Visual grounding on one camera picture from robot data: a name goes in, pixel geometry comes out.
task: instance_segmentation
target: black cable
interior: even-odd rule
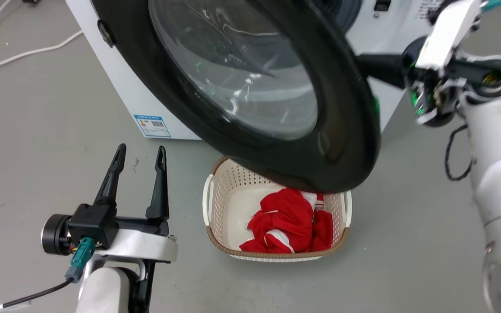
[[[33,299],[36,299],[36,298],[39,298],[39,297],[43,297],[45,295],[49,295],[50,293],[53,293],[54,291],[63,289],[64,287],[67,287],[67,285],[69,285],[72,282],[73,282],[73,279],[69,278],[66,281],[64,281],[63,283],[60,283],[59,285],[57,285],[55,287],[51,287],[50,289],[47,289],[47,290],[44,290],[44,291],[40,291],[39,293],[34,293],[33,295],[29,295],[29,296],[24,297],[24,298],[20,298],[20,299],[16,299],[16,300],[4,303],[3,307],[4,308],[10,307],[10,306],[17,305],[17,304],[20,304],[20,303],[24,303],[26,301],[30,301],[30,300],[33,300]]]
[[[465,172],[463,174],[461,174],[460,176],[454,177],[451,175],[450,165],[448,164],[449,159],[450,159],[451,144],[454,143],[455,135],[457,133],[459,133],[460,131],[467,129],[467,127],[468,127],[467,124],[465,124],[465,125],[458,127],[454,131],[452,131],[451,135],[450,135],[450,141],[448,141],[448,146],[446,147],[446,156],[444,158],[444,167],[446,169],[446,176],[448,177],[448,180],[453,180],[454,182],[459,182],[463,178],[467,177],[467,175],[469,175],[469,173],[471,172],[471,166],[473,165],[473,159],[471,159],[471,162],[469,162],[469,166],[467,167],[467,170],[465,170]]]

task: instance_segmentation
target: brown basket rim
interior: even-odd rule
[[[340,239],[330,249],[324,251],[302,252],[302,253],[259,253],[259,252],[245,252],[245,251],[233,250],[223,246],[217,241],[217,239],[214,237],[214,233],[212,232],[212,228],[210,226],[206,226],[206,232],[208,233],[208,238],[210,238],[210,241],[215,245],[217,249],[221,250],[221,252],[230,254],[232,256],[292,259],[292,258],[323,257],[336,252],[341,248],[342,245],[344,245],[345,241],[347,240],[347,237],[349,235],[349,227],[344,228],[344,232],[341,234]]]
[[[227,156],[222,156],[221,158],[219,158],[219,160],[217,160],[217,162],[214,164],[214,166],[212,167],[212,171],[210,172],[210,174],[212,175],[215,175],[215,172],[217,172],[217,169],[219,169],[219,167],[225,162],[229,160],[229,158]]]

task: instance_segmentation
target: teal connector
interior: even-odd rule
[[[487,4],[483,6],[483,11],[492,10],[501,6],[501,0],[488,0]]]
[[[94,255],[94,251],[96,251],[96,243],[94,240],[92,238],[82,238],[71,260],[71,266],[84,269],[86,263],[88,263],[92,255]]]
[[[73,283],[78,283],[84,273],[86,263],[88,263],[90,258],[92,258],[95,251],[96,243],[94,240],[92,238],[82,238],[77,251],[73,255],[71,267],[69,267],[67,273],[65,274],[65,278],[72,278]]]

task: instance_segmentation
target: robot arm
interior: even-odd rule
[[[478,29],[480,0],[444,2],[427,38],[412,43],[401,56],[360,56],[363,69],[400,87],[405,81],[417,123],[441,126],[455,113],[465,119],[473,158],[473,199],[487,242],[483,266],[489,309],[501,313],[501,56],[471,56],[461,40]]]
[[[81,282],[77,313],[146,313],[156,263],[177,259],[177,240],[169,235],[167,223],[165,149],[160,147],[157,153],[154,191],[146,218],[116,216],[115,195],[126,153],[127,146],[121,144],[92,205],[81,204],[72,216],[54,214],[42,230],[42,247],[50,254],[66,256],[80,250],[82,238],[96,242],[97,248],[83,271],[75,272],[75,283]],[[135,264],[139,271],[104,267],[107,262]]]

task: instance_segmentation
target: sticker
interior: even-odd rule
[[[421,0],[416,20],[427,20],[429,10],[438,10],[443,0]]]
[[[165,122],[161,117],[151,117],[150,115],[133,115],[143,133],[148,137],[168,137],[171,138]]]

